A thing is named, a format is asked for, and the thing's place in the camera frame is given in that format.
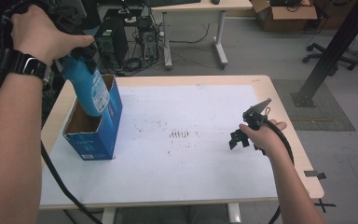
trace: cardboard box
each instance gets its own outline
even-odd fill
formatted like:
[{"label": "cardboard box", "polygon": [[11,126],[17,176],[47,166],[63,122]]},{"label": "cardboard box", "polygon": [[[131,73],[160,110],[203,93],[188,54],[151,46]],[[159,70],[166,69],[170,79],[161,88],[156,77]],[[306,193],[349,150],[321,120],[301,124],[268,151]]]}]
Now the cardboard box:
[{"label": "cardboard box", "polygon": [[315,6],[315,9],[318,19],[307,21],[304,30],[306,34],[319,34],[324,29],[328,20],[328,16],[320,8]]},{"label": "cardboard box", "polygon": [[357,0],[315,0],[314,5],[329,17],[346,18],[356,2]]},{"label": "cardboard box", "polygon": [[315,0],[315,6],[320,8],[328,16],[323,29],[339,29],[356,2],[357,0]]},{"label": "cardboard box", "polygon": [[98,118],[86,115],[78,101],[63,129],[64,138],[84,161],[112,160],[120,123],[121,103],[114,76],[103,76],[110,102]]},{"label": "cardboard box", "polygon": [[272,7],[267,0],[253,0],[256,21],[263,31],[303,31],[308,20],[316,20],[315,7]]}]

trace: hand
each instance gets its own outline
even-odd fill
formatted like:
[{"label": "hand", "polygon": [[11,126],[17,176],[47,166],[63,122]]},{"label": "hand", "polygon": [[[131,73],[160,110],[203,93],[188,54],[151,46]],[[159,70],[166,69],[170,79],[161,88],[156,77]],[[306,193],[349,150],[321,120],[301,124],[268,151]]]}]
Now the hand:
[{"label": "hand", "polygon": [[[280,130],[284,130],[287,127],[285,122],[277,122],[272,119],[271,122],[275,124]],[[252,140],[252,142],[266,151],[267,156],[274,150],[285,150],[282,140],[278,135],[273,132],[267,125],[262,125],[258,131],[249,128],[245,124],[240,124],[240,129]]]},{"label": "hand", "polygon": [[24,14],[14,14],[11,22],[14,49],[31,54],[48,66],[72,49],[94,41],[91,35],[68,35],[57,30],[45,11],[34,5]]}]

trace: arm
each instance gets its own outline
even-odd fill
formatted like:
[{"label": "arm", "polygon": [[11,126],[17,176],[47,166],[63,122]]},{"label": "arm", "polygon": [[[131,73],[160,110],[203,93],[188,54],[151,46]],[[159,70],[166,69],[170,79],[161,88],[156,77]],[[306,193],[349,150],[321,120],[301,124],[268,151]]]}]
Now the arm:
[{"label": "arm", "polygon": [[[284,122],[278,124],[275,120],[272,122],[281,130],[286,128]],[[278,135],[267,126],[262,126],[258,131],[254,131],[244,124],[240,124],[240,128],[255,145],[263,148],[269,157],[283,223],[324,223]]]},{"label": "arm", "polygon": [[[13,15],[13,45],[51,66],[92,36],[59,32],[39,7]],[[0,90],[0,223],[36,223],[41,192],[42,81],[8,74]]]}]

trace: chair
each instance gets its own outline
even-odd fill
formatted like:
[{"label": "chair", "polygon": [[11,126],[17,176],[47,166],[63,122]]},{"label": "chair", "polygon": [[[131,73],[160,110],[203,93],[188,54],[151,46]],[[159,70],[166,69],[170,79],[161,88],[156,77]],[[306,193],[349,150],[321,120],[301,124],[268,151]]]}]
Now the chair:
[{"label": "chair", "polygon": [[[319,50],[321,53],[315,53],[315,54],[309,54],[307,55],[306,57],[303,58],[303,63],[308,63],[310,61],[311,58],[321,58],[323,53],[325,52],[325,48],[316,44],[316,43],[312,43],[311,45],[308,45],[307,46],[307,51],[312,51],[313,49],[317,49]],[[344,62],[344,63],[349,63],[350,66],[348,66],[348,69],[349,70],[353,70],[354,67],[356,66],[356,64],[358,64],[357,61],[355,61],[354,59],[350,59],[350,58],[347,58],[347,57],[344,57],[344,56],[341,56],[339,58],[339,60],[341,62]],[[338,65],[335,64],[335,66],[333,67],[332,71],[331,71],[331,74],[330,76],[334,75],[336,73],[336,71],[338,70]]]}]

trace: chair wheel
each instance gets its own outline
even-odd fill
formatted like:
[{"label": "chair wheel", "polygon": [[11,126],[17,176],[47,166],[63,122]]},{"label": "chair wheel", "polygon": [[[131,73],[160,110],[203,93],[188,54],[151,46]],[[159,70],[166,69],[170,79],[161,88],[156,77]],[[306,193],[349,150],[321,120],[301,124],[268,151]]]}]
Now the chair wheel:
[{"label": "chair wheel", "polygon": [[353,64],[351,64],[351,65],[348,67],[348,70],[351,71],[351,70],[353,70],[355,67],[356,67],[356,64],[353,63]]},{"label": "chair wheel", "polygon": [[313,50],[313,46],[312,45],[308,45],[307,46],[307,51],[312,51]]},{"label": "chair wheel", "polygon": [[309,63],[310,62],[310,57],[305,57],[303,58],[303,63]]}]

